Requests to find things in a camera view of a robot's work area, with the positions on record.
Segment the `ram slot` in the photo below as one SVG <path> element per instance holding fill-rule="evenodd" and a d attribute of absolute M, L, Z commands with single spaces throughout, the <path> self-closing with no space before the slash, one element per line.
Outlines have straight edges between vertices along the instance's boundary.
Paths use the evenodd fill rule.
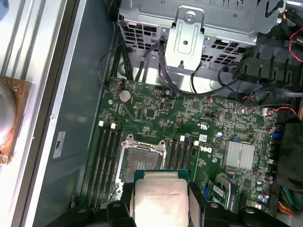
<path fill-rule="evenodd" d="M 169 157 L 168 157 L 168 160 L 166 162 L 166 168 L 167 169 L 170 169 L 170 167 L 171 167 L 172 158 L 175 154 L 176 143 L 177 143 L 177 140 L 173 139 L 173 141 L 171 143 L 171 146 L 170 146 Z"/>
<path fill-rule="evenodd" d="M 109 131 L 104 128 L 103 130 L 101 130 L 100 135 L 99 135 L 99 139 L 98 139 L 98 146 L 97 146 L 97 152 L 96 152 L 96 156 L 94 159 L 94 164 L 92 167 L 92 177 L 89 183 L 89 195 L 88 195 L 88 204 L 89 206 L 92 205 L 93 203 L 93 196 L 94 196 L 94 192 L 97 186 L 97 181 L 98 181 L 98 170 L 99 170 L 99 166 L 100 163 L 102 162 L 101 160 L 101 156 L 102 156 L 102 150 L 100 149 L 101 144 L 104 142 L 104 140 L 107 138 Z"/>
<path fill-rule="evenodd" d="M 107 130 L 107 134 L 106 136 L 102 139 L 102 141 L 100 142 L 100 146 L 99 146 L 99 162 L 98 162 L 98 166 L 96 169 L 97 172 L 97 178 L 96 178 L 96 184 L 95 185 L 95 190 L 92 196 L 92 201 L 94 202 L 92 205 L 94 208 L 97 207 L 97 197 L 98 197 L 98 191 L 100 188 L 100 179 L 101 179 L 101 174 L 102 174 L 102 167 L 104 165 L 104 161 L 105 161 L 105 154 L 106 154 L 106 146 L 107 146 L 107 142 L 108 140 L 111 138 L 111 134 L 112 131 L 110 129 Z"/>
<path fill-rule="evenodd" d="M 187 152 L 188 145 L 189 143 L 187 141 L 183 142 L 183 146 L 178 157 L 178 164 L 176 169 L 183 169 L 184 158 Z"/>
<path fill-rule="evenodd" d="M 111 152 L 112 152 L 112 149 L 114 146 L 115 137 L 116 137 L 115 130 L 111 130 L 109 139 L 107 140 L 107 143 L 105 144 L 105 147 L 104 147 L 104 160 L 103 160 L 103 165 L 101 166 L 101 170 L 100 170 L 100 181 L 98 184 L 99 186 L 98 186 L 98 192 L 97 192 L 97 198 L 96 198 L 96 208 L 99 208 L 101 206 L 100 200 L 101 200 L 103 189 L 104 189 L 104 186 L 106 183 L 108 165 L 110 162 L 110 156 L 111 156 Z"/>
<path fill-rule="evenodd" d="M 194 143 L 193 142 L 187 142 L 189 143 L 189 146 L 187 146 L 187 150 L 184 154 L 184 161 L 183 161 L 183 164 L 182 164 L 182 169 L 188 169 L 188 164 L 189 164 L 189 159 L 190 159 L 190 156 L 191 156 L 191 153 L 193 151 L 193 148 L 194 148 Z"/>
<path fill-rule="evenodd" d="M 171 169 L 177 169 L 178 161 L 180 159 L 180 154 L 182 153 L 183 145 L 184 145 L 183 141 L 177 142 L 176 152 L 174 153 L 172 165 L 170 167 Z"/>
<path fill-rule="evenodd" d="M 103 193 L 102 193 L 102 198 L 100 201 L 100 204 L 107 202 L 107 199 L 109 197 L 109 194 L 112 193 L 111 187 L 112 187 L 112 181 L 113 181 L 113 177 L 115 174 L 115 164 L 116 164 L 116 157 L 117 154 L 119 153 L 119 146 L 120 146 L 120 142 L 121 142 L 121 130 L 117 130 L 116 134 L 115 134 L 115 140 L 112 146 L 112 150 L 110 152 L 110 157 L 109 157 L 109 163 L 107 165 L 107 169 L 108 174 L 106 177 L 106 185 L 103 188 Z"/>

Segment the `white sticker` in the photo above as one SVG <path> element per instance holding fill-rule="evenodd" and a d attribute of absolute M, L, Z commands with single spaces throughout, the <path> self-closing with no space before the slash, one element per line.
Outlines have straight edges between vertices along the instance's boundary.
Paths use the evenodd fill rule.
<path fill-rule="evenodd" d="M 224 196 L 224 192 L 220 188 L 218 188 L 216 185 L 214 185 L 214 191 L 216 193 L 218 193 L 221 197 Z"/>
<path fill-rule="evenodd" d="M 214 198 L 214 202 L 218 202 L 218 203 L 220 203 L 220 201 L 218 201 L 216 198 Z"/>
<path fill-rule="evenodd" d="M 206 142 L 206 141 L 207 141 L 207 135 L 202 135 L 202 134 L 200 134 L 200 136 L 199 136 L 199 141 L 201 141 L 201 142 Z"/>
<path fill-rule="evenodd" d="M 65 132 L 60 131 L 58 133 L 58 137 L 57 137 L 57 141 L 56 141 L 56 147 L 55 147 L 55 151 L 53 153 L 53 158 L 58 158 L 58 157 L 61 156 L 61 151 L 62 151 L 62 147 L 63 147 L 63 143 L 64 143 L 64 138 L 65 138 Z"/>

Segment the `motherboard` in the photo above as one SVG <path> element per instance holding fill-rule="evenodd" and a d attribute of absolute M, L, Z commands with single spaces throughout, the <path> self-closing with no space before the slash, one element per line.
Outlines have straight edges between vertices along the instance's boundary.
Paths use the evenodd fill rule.
<path fill-rule="evenodd" d="M 164 87 L 111 78 L 90 148 L 82 203 L 97 209 L 137 169 L 187 169 L 209 201 L 233 212 L 274 215 L 268 174 L 276 115 L 216 97 L 185 98 Z"/>

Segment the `aluminum heatsink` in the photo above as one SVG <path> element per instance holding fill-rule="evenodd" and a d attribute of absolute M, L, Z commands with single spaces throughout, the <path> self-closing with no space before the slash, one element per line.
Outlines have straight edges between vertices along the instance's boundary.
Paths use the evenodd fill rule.
<path fill-rule="evenodd" d="M 226 144 L 224 165 L 251 170 L 254 153 L 255 146 L 253 145 L 228 141 Z"/>

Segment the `green circuit board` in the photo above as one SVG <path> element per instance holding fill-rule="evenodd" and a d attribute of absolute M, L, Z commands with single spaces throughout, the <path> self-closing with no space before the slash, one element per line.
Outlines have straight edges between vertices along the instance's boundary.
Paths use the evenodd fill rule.
<path fill-rule="evenodd" d="M 91 183 L 97 178 L 94 177 L 96 175 L 94 172 L 98 171 L 93 163 L 96 162 L 96 158 L 102 159 L 97 154 L 102 130 L 100 123 L 102 125 L 114 123 L 119 129 L 119 138 L 116 139 L 119 148 L 112 148 L 116 152 L 115 156 L 108 155 L 108 158 L 116 162 L 111 164 L 113 170 L 117 168 L 121 142 L 132 135 L 135 141 L 148 144 L 165 141 L 167 152 L 165 168 L 186 165 L 189 179 L 197 182 L 202 191 L 205 187 L 210 187 L 209 184 L 217 175 L 229 178 L 237 184 L 240 193 L 247 196 L 248 206 L 258 202 L 256 195 L 260 192 L 257 191 L 257 187 L 262 187 L 264 192 L 268 191 L 269 185 L 262 179 L 267 172 L 272 138 L 265 130 L 275 125 L 274 114 L 264 117 L 258 108 L 226 110 L 213 105 L 209 97 L 179 97 L 178 94 L 168 92 L 163 87 L 140 82 L 126 80 L 123 86 L 120 86 L 119 79 L 112 78 L 109 82 L 110 89 L 104 91 L 99 109 L 82 190 L 82 197 L 85 199 L 82 201 L 89 200 L 94 194 L 91 191 L 97 188 L 102 193 L 100 186 L 94 185 L 97 182 Z M 121 101 L 119 94 L 122 90 L 127 90 L 131 94 L 128 102 Z M 237 105 L 233 100 L 218 97 L 216 103 L 225 107 Z M 180 140 L 185 140 L 187 146 L 179 147 L 179 150 L 171 155 Z M 255 147 L 251 170 L 224 165 L 227 141 L 242 142 Z M 184 159 L 187 158 L 188 163 L 180 164 L 175 157 L 177 153 L 181 153 Z M 106 182 L 114 180 L 114 175 L 105 177 Z"/>

